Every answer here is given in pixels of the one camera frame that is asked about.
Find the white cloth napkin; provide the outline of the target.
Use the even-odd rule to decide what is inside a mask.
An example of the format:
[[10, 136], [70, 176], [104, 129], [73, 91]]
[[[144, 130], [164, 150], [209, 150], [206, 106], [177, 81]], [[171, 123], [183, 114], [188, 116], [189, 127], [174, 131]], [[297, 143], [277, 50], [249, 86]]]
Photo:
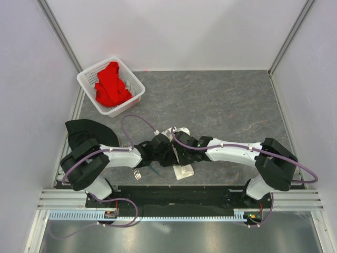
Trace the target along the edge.
[[[162, 132], [165, 136], [169, 138], [170, 141], [173, 140], [172, 134], [171, 134], [172, 128], [168, 128], [165, 131]], [[173, 165], [174, 173], [177, 180], [181, 180], [184, 178], [188, 178], [194, 175], [194, 169], [191, 164], [188, 164], [186, 166], [181, 165]]]

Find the silver metal fork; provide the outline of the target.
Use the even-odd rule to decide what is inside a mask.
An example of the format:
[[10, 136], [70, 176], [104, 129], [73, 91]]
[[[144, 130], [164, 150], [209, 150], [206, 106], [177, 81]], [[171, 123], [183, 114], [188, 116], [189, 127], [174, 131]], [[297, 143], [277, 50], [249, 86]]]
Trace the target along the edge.
[[140, 180], [142, 178], [141, 173], [138, 168], [133, 168], [132, 172], [136, 180]]

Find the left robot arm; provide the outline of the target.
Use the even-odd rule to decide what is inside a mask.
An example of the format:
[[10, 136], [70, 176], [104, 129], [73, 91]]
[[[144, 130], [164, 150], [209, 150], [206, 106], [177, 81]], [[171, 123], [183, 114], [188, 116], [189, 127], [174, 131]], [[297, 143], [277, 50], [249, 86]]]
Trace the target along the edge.
[[163, 167], [179, 164], [171, 141], [163, 134], [129, 148], [109, 147], [91, 138], [61, 160], [62, 183], [69, 183], [74, 191], [85, 190], [103, 207], [111, 207], [116, 195], [101, 177], [102, 171], [112, 167], [138, 169], [154, 161]]

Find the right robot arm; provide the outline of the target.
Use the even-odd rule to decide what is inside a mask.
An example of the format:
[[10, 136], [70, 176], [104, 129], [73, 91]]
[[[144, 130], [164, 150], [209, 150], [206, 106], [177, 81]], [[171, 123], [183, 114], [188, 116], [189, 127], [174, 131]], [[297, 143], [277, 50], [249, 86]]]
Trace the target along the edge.
[[290, 190], [298, 159], [275, 139], [257, 143], [226, 142], [213, 137], [196, 140], [176, 128], [171, 129], [170, 135], [180, 165], [225, 161], [255, 167], [259, 175], [248, 181], [241, 194], [246, 207], [254, 207], [275, 190]]

